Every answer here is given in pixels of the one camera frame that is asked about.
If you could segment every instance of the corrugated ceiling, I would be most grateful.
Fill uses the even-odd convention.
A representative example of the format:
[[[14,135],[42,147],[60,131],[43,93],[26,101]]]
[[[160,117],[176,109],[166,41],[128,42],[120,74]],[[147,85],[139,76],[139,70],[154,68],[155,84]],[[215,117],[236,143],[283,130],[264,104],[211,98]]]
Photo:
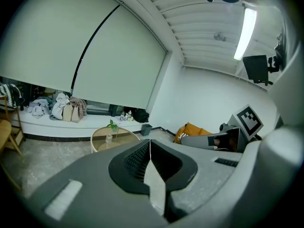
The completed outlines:
[[[233,58],[241,35],[244,7],[221,0],[151,0],[172,29],[183,52],[185,66],[202,67],[247,78],[241,61]],[[275,55],[281,15],[274,8],[257,8],[255,31],[245,56]],[[214,39],[221,32],[225,41]],[[278,73],[271,74],[275,81]]]

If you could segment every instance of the round table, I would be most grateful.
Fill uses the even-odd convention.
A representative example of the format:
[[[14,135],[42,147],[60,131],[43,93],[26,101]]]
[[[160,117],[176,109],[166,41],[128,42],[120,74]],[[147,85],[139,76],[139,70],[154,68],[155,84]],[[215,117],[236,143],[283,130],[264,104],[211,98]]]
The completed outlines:
[[[106,142],[107,135],[112,135],[112,142]],[[92,153],[111,149],[125,143],[132,143],[140,139],[132,132],[118,128],[114,133],[110,127],[102,127],[97,129],[91,136]]]

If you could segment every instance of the beige bag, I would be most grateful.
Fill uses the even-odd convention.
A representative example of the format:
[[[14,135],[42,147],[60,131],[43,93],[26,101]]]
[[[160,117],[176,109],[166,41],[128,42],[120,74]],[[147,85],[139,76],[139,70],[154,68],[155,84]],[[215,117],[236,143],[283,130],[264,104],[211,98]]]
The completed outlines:
[[[63,113],[62,113],[62,120],[66,122],[70,122],[72,119],[72,114],[73,114],[73,107],[71,104],[66,105],[63,108]]]
[[[80,121],[78,110],[79,110],[79,107],[75,106],[74,110],[73,110],[73,114],[72,114],[72,122],[74,122],[74,123],[78,123]]]

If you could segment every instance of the black bag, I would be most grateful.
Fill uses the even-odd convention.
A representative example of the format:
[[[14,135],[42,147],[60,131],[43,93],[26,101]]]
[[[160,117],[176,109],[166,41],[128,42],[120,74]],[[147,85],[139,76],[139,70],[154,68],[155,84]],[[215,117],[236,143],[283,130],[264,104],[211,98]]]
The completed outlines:
[[[144,109],[137,109],[133,114],[133,118],[139,123],[148,123],[149,113]]]

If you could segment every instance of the green plant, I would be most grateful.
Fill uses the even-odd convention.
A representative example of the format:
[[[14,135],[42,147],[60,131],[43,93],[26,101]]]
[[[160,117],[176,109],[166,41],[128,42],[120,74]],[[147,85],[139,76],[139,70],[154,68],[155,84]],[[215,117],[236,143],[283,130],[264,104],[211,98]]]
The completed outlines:
[[[115,122],[113,122],[113,120],[110,120],[110,124],[108,124],[107,127],[111,127],[114,133],[117,132],[118,126],[116,125]]]

